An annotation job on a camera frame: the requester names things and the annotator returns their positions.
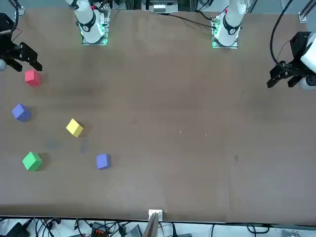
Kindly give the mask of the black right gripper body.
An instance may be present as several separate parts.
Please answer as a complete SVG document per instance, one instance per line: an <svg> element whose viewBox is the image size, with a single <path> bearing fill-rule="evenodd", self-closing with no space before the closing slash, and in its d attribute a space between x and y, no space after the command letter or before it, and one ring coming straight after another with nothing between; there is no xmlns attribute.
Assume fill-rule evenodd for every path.
<svg viewBox="0 0 316 237"><path fill-rule="evenodd" d="M0 14L0 56L8 56L23 61L25 58L23 43L16 44L12 39L15 23L5 13Z"/></svg>

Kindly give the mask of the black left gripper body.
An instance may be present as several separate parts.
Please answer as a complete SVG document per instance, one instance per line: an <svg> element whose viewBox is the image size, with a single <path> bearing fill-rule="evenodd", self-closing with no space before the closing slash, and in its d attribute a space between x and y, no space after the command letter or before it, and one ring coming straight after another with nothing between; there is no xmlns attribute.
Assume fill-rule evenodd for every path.
<svg viewBox="0 0 316 237"><path fill-rule="evenodd" d="M311 32L297 32L290 40L293 60L285 65L289 73L298 74L310 71L310 69L301 61L301 57L306 50L310 33Z"/></svg>

